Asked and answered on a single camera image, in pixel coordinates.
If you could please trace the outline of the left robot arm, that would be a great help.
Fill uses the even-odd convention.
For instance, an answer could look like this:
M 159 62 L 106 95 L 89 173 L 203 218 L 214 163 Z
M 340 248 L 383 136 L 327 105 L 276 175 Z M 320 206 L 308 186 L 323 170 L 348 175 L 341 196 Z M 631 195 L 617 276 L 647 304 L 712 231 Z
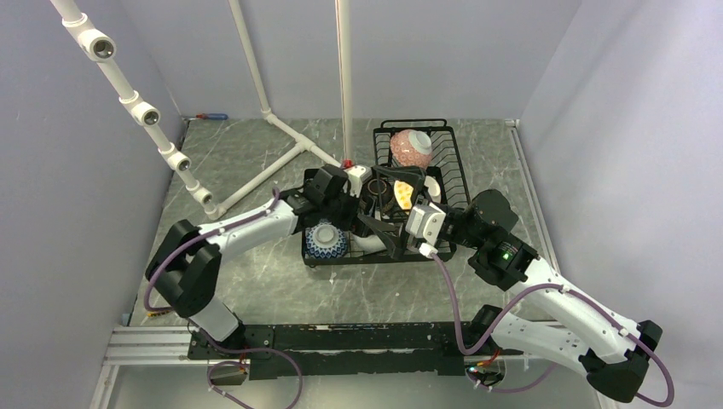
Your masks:
M 371 175 L 367 166 L 325 164 L 301 187 L 274 188 L 269 202 L 246 213 L 203 225 L 187 219 L 174 223 L 147 266 L 147 290 L 157 291 L 168 310 L 197 325 L 222 357 L 235 357 L 246 346 L 246 327 L 216 295 L 223 263 L 300 232 L 309 236 L 312 256 L 344 255 L 345 234 Z

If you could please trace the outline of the blue yellow patterned bowl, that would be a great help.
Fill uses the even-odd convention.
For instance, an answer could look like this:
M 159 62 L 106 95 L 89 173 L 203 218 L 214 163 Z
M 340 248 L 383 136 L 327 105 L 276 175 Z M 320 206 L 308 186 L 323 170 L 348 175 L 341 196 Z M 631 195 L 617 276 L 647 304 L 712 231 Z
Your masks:
M 427 176 L 424 183 L 431 200 L 435 203 L 440 203 L 442 199 L 442 189 L 437 180 L 432 176 Z M 413 187 L 403 181 L 395 181 L 393 185 L 393 191 L 396 202 L 402 210 L 411 210 L 413 207 L 412 194 Z

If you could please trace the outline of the red blue screwdriver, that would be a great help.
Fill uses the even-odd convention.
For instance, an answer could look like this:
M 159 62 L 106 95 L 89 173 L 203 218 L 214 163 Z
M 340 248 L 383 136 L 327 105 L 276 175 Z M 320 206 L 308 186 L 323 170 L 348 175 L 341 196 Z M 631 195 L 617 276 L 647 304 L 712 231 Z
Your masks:
M 225 121 L 228 120 L 228 114 L 225 113 L 201 113 L 195 116 L 198 120 Z

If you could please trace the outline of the red patterned bowl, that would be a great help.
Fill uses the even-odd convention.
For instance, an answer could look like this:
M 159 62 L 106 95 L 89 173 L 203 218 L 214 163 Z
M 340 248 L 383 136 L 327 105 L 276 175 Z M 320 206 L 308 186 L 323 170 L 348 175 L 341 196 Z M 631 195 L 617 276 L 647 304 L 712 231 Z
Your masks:
M 420 130 L 402 130 L 390 139 L 393 159 L 401 166 L 425 169 L 432 160 L 431 138 Z

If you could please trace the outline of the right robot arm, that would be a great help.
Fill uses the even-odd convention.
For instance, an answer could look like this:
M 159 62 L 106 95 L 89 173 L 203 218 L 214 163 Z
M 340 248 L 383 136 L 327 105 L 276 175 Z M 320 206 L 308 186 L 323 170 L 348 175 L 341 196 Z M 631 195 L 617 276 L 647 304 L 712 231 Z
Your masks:
M 464 355 L 489 354 L 497 347 L 531 353 L 580 372 L 600 394 L 619 402 L 641 399 L 650 366 L 661 365 L 659 325 L 615 313 L 570 283 L 536 249 L 512 232 L 518 215 L 498 190 L 478 193 L 463 208 L 433 200 L 419 167 L 353 166 L 346 170 L 350 193 L 382 195 L 390 178 L 412 189 L 410 206 L 397 223 L 384 222 L 362 206 L 359 221 L 395 260 L 412 251 L 439 262 L 440 242 L 471 249 L 469 265 L 486 284 L 510 293 L 503 308 L 485 307 L 490 317 L 464 339 L 459 311 L 454 335 Z

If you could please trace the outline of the ribbed white bowl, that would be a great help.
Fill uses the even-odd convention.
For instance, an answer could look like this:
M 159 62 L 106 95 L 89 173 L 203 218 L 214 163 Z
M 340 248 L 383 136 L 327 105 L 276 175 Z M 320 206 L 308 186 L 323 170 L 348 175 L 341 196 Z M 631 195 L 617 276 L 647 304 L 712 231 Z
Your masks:
M 350 237 L 354 248 L 364 256 L 388 254 L 385 243 L 374 234 L 370 234 L 367 237 L 352 234 Z

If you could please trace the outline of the orange geometric patterned bowl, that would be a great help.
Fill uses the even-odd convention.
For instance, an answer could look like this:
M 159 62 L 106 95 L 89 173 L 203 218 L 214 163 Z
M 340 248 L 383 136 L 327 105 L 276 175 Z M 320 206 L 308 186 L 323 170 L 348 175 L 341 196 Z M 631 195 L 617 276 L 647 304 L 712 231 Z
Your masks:
M 344 232 L 326 220 L 307 230 L 304 243 L 306 254 L 318 259 L 340 258 L 349 249 Z

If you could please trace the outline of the brown glazed bowl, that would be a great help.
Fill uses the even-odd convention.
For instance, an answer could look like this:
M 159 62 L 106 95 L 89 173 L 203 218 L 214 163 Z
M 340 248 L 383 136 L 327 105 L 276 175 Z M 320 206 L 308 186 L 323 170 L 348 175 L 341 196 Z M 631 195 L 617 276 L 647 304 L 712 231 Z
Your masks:
M 381 178 L 369 179 L 362 186 L 359 205 L 366 216 L 390 218 L 396 205 L 392 185 Z

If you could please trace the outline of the aluminium rail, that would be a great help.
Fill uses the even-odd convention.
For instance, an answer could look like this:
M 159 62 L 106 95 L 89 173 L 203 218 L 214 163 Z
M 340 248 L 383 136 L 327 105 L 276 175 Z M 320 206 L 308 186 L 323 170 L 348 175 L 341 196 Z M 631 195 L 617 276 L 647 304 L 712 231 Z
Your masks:
M 212 361 L 244 356 L 251 360 L 271 357 L 269 349 L 287 354 L 327 357 L 339 354 L 413 354 L 459 356 L 452 345 L 448 323 L 392 325 L 251 325 L 240 353 L 211 346 L 193 327 L 118 327 L 113 330 L 105 360 L 108 363 Z

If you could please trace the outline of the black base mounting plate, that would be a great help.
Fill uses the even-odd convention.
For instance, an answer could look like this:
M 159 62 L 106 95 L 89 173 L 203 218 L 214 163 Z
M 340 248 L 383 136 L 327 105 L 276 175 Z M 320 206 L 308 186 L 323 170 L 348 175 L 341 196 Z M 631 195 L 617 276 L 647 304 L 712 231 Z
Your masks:
M 467 366 L 494 353 L 490 344 L 463 355 L 451 321 L 248 325 L 243 355 L 252 380 L 293 377 L 296 372 L 277 351 L 294 359 L 305 376 L 433 372 L 461 376 Z

